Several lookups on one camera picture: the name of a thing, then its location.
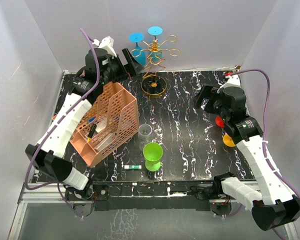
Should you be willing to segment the blue wine glass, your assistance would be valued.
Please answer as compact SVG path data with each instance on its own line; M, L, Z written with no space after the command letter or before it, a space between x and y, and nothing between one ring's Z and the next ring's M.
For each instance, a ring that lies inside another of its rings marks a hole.
M135 32L129 35L129 40L135 43L134 49L131 51L131 55L142 66L146 65L146 54L144 50L139 46L139 43L144 39L142 33Z

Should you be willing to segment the gold wire glass rack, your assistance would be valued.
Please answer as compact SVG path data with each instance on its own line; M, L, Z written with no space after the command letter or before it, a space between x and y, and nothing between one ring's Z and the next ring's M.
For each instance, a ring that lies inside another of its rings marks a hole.
M163 66L163 63L166 61L166 59L163 58L163 52L168 52L171 57L178 57L180 51L176 48L163 48L163 45L167 42L174 43L177 40L177 36L169 35L163 42L159 42L158 39L151 43L142 40L138 44L145 54L148 52L148 55L145 56L146 65L143 69L145 73L142 76L140 86L143 93L149 97L159 97L167 89L167 81L162 76L159 76L159 72L166 69L166 67Z

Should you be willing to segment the red wine glass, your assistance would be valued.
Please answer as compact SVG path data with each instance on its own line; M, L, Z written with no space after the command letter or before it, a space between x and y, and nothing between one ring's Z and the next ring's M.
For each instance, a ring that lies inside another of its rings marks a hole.
M225 127L225 123L224 123L224 120L220 117L220 116L217 116L215 118L215 123L217 126L221 127L221 128L224 128Z

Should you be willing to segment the cyan wine glass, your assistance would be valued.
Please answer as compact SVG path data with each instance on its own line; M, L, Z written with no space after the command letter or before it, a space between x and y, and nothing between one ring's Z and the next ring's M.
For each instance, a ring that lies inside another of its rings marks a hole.
M163 32L163 29L159 26L151 26L148 29L148 33L152 36L152 42L157 40L157 36L161 35Z

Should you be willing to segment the yellow wine glass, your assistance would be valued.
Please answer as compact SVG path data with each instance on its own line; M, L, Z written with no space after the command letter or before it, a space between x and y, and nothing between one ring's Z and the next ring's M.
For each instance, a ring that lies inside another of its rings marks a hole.
M235 147L236 144L234 143L233 139L228 135L225 134L222 138L223 143L227 146L227 147Z

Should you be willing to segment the clear wine glass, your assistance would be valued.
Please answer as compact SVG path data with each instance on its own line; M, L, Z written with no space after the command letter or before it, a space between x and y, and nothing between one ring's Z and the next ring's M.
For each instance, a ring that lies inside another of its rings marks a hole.
M153 139L153 129L149 124L142 124L138 129L138 138L140 140L139 148L142 151L144 147Z

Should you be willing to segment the green wine glass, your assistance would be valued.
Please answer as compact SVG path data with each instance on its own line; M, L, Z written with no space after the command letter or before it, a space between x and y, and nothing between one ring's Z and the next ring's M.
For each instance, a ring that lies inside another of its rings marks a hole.
M150 142L143 148L145 167L150 172L156 172L161 167L163 148L156 142Z

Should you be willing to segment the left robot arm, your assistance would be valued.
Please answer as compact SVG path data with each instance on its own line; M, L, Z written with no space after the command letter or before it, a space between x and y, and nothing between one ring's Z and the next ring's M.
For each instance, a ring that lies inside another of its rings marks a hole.
M127 48L122 52L126 64L104 48L90 49L85 65L76 73L73 87L47 132L35 145L29 144L25 149L31 168L53 178L55 183L63 183L83 200L93 195L92 181L63 156L80 120L104 92L104 86L135 77L143 70Z

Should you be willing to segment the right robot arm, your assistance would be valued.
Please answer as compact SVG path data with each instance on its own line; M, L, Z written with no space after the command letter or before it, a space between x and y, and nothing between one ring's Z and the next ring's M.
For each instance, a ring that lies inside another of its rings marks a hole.
M226 135L247 160L259 186L254 190L227 172L214 177L213 194L220 199L236 199L252 213L263 231L296 221L300 217L300 196L284 183L279 169L273 166L264 133L257 120L247 114L244 90L204 85L193 99L194 107L199 109L203 100L207 100L205 112L222 119Z

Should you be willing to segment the pink plastic file organizer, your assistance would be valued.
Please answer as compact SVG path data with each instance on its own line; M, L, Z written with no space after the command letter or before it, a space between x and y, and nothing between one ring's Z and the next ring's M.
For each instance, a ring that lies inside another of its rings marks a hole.
M64 137L59 135L58 129L55 130L61 141L56 151L60 158L65 156L67 145L72 144L85 163L93 168L138 132L140 123L137 99L119 83L107 83L94 104L80 103L78 108L77 114L69 114L69 128ZM93 137L88 140L93 123L96 129ZM115 140L97 152L95 147L110 133L116 134Z

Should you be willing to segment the silver box in organizer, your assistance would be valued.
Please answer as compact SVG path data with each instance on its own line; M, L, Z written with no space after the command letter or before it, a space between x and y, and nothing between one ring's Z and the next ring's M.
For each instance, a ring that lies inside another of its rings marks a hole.
M115 140L116 134L109 133L100 143L94 148L97 152L102 151L105 147L107 147L113 140Z

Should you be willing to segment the black yellow marker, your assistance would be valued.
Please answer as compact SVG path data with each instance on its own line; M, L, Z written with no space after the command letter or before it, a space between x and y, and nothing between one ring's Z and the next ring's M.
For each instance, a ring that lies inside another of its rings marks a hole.
M90 131L89 131L89 133L88 133L88 135L87 135L87 139L88 139L88 140L90 140L90 139L93 137L93 135L94 135L94 133L95 133L95 131L96 131L96 127L97 127L97 124L96 124L96 123L93 123L93 124L91 125L91 129L90 129Z

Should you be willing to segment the green white glue stick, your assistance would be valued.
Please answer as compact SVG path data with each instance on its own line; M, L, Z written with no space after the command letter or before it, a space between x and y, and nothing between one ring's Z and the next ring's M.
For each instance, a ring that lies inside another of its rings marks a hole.
M125 170L141 170L141 165L124 165Z

